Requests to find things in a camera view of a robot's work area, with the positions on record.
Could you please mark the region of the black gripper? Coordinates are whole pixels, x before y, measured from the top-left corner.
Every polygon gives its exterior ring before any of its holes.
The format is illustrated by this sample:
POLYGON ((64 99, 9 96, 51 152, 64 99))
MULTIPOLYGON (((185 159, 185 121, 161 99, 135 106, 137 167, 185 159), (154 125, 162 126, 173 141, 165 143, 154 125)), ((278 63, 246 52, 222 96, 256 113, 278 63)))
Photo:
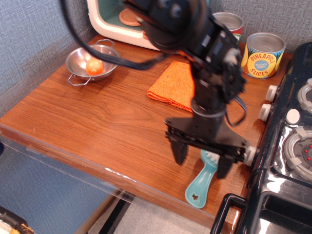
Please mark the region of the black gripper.
POLYGON ((224 116, 224 112, 211 116, 193 112, 192 117, 171 117, 165 120, 168 127, 166 137, 178 165, 184 163, 189 146, 221 156, 218 179, 227 176, 233 162, 243 161, 249 143, 228 127, 224 116))

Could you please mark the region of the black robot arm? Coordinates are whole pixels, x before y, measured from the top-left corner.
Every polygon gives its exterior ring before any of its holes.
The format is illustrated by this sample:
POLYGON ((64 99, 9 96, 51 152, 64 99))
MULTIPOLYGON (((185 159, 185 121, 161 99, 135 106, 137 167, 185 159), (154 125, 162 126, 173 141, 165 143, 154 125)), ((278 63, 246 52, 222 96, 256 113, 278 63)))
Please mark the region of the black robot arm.
POLYGON ((154 47, 190 61, 193 115, 165 121, 176 163, 184 162, 189 146, 207 150, 220 156, 217 176, 225 178, 233 163, 243 161, 248 147, 231 129, 227 114, 232 100, 242 103, 239 94, 246 83, 236 38, 204 0, 125 0, 123 5, 139 17, 154 47))

